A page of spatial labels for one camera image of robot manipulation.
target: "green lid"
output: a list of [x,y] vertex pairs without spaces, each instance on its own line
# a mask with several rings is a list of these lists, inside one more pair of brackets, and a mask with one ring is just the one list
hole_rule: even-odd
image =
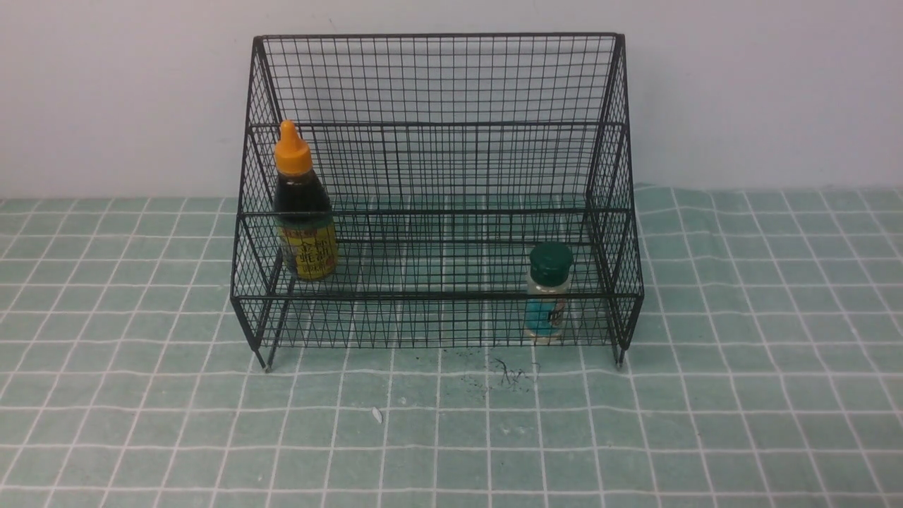
[[540,286],[564,284],[571,272],[573,254],[563,243],[540,243],[530,251],[530,277]]

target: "plastic bottle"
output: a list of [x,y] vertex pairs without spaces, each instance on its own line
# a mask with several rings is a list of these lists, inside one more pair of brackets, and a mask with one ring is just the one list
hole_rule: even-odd
[[274,209],[282,214],[278,228],[283,258],[298,278],[324,278],[335,271],[339,259],[330,196],[313,171],[311,148],[298,136],[294,123],[285,120],[279,129]]
[[530,251],[524,331],[534,343],[550,343],[564,333],[565,295],[571,287],[573,254],[559,242],[541,243]]

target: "white wall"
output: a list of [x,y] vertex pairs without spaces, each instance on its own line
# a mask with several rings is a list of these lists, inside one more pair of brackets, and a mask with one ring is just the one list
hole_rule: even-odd
[[0,196],[237,192],[260,33],[618,31],[636,179],[903,184],[900,0],[6,0]]

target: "wire basket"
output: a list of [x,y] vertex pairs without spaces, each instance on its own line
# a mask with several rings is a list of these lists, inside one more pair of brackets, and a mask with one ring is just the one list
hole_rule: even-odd
[[[280,250],[283,119],[332,199],[319,282]],[[623,35],[254,39],[231,302],[266,370],[279,346],[531,344],[527,255],[550,240],[574,256],[552,343],[621,364],[643,301]]]

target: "small glass jar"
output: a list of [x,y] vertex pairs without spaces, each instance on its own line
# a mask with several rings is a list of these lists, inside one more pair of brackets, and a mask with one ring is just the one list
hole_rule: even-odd
[[561,298],[571,287],[573,254],[559,242],[541,243],[530,251],[530,269],[526,273],[527,299],[524,332],[534,343],[559,340],[564,334],[567,301]]

